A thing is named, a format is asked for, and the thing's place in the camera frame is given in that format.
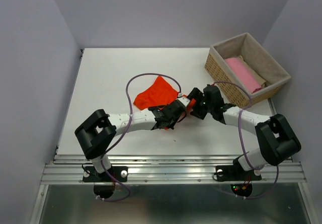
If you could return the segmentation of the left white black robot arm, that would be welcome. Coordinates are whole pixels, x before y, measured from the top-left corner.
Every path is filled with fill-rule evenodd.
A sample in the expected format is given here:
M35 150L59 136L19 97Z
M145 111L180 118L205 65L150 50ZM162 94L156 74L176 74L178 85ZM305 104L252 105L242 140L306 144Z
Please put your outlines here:
M114 137L139 130L173 129L189 104L188 98L180 97L162 108L150 107L133 114L107 114L99 109L74 133L86 159L92 162L96 177L106 181L112 175L106 150Z

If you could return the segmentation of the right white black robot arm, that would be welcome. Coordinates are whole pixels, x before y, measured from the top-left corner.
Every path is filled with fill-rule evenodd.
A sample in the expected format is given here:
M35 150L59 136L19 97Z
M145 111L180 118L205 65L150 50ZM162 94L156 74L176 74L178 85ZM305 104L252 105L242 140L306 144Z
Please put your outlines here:
M208 85L203 91L194 88L188 99L195 100L191 115L204 119L209 113L214 120L238 128L243 154L234 160L231 167L233 176L238 179L247 176L250 170L259 170L266 164L277 166L301 150L296 134L281 114L260 115L225 103L219 88L212 85ZM257 137L257 149L246 152L242 130Z

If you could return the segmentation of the orange t shirt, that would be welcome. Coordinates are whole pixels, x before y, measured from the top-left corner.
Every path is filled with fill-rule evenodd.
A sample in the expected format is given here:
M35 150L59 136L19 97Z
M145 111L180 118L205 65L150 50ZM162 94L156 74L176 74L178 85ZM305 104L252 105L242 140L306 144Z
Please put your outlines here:
M145 91L139 93L133 105L139 110L149 107L165 106L178 97L176 91L163 77L158 76L154 83Z

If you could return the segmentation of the wicker basket with liner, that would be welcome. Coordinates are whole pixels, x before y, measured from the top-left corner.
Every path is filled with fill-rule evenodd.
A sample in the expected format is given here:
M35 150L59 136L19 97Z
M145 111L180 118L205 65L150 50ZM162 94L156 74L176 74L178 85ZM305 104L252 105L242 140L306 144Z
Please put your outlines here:
M210 46L205 69L239 107L273 97L291 79L250 33Z

